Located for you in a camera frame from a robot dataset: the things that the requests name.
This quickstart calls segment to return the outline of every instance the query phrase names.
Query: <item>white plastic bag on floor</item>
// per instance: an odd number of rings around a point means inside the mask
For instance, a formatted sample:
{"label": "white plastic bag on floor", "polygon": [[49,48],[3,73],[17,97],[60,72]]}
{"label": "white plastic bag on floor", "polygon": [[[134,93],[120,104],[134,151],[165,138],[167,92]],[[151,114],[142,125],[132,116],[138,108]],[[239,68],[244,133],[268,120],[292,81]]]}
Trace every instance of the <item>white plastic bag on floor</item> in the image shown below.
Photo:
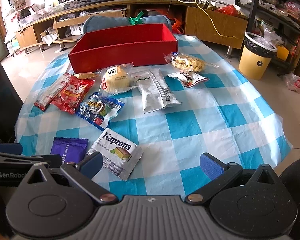
{"label": "white plastic bag on floor", "polygon": [[296,91],[300,94],[300,77],[293,73],[289,73],[283,76],[283,81],[287,88],[292,91]]}

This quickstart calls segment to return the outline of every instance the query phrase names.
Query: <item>red box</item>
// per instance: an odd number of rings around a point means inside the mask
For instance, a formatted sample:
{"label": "red box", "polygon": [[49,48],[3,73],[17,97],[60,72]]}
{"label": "red box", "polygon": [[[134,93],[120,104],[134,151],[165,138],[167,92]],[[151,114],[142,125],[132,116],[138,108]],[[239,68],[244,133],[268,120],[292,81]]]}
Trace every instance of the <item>red box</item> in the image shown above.
{"label": "red box", "polygon": [[75,73],[133,62],[134,66],[166,64],[163,54],[178,51],[178,41],[162,23],[109,28],[86,33],[69,59]]}

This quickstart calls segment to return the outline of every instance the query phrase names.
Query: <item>yellow box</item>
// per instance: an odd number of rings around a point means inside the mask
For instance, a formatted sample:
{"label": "yellow box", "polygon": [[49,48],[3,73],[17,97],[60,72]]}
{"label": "yellow box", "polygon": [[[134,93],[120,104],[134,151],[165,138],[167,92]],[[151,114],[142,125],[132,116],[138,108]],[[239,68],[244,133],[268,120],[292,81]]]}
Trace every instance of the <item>yellow box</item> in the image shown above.
{"label": "yellow box", "polygon": [[279,59],[286,61],[289,55],[289,50],[284,46],[278,46],[277,49],[278,49],[277,57]]}

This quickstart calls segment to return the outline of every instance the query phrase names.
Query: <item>blue and white tablecloth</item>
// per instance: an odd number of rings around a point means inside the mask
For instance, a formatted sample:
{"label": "blue and white tablecloth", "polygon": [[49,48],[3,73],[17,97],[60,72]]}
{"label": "blue and white tablecloth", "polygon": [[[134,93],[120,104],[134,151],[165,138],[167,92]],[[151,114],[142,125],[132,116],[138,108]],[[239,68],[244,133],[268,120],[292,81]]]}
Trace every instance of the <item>blue and white tablecloth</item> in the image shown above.
{"label": "blue and white tablecloth", "polygon": [[[176,37],[180,52],[219,67],[207,67],[201,73],[210,79],[208,82],[184,88],[178,80],[166,76],[176,72],[172,66],[151,66],[161,69],[182,105],[144,114],[138,89],[116,96],[125,105],[110,128],[144,150],[127,182],[105,169],[93,178],[119,198],[125,194],[178,194],[184,198],[210,181],[199,167],[203,152],[224,163],[257,168],[261,163],[275,167],[292,148],[281,118],[246,78],[197,38]],[[73,72],[67,54],[63,54],[40,75],[21,109],[16,137],[25,155],[50,154],[55,136],[88,138],[90,148],[101,134],[87,121],[54,105],[44,113],[33,106],[38,94],[66,71]],[[86,97],[98,90],[99,83]]]}

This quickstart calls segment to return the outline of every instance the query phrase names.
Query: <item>yellow trash can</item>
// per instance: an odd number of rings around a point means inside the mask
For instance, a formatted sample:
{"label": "yellow trash can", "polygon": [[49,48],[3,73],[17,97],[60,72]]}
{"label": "yellow trash can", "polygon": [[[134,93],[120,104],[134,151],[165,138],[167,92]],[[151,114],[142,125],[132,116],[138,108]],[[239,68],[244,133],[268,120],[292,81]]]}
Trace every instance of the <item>yellow trash can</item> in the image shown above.
{"label": "yellow trash can", "polygon": [[266,71],[271,58],[277,54],[277,48],[268,48],[253,38],[260,37],[254,33],[246,32],[244,47],[239,64],[239,70],[248,78],[259,80]]}

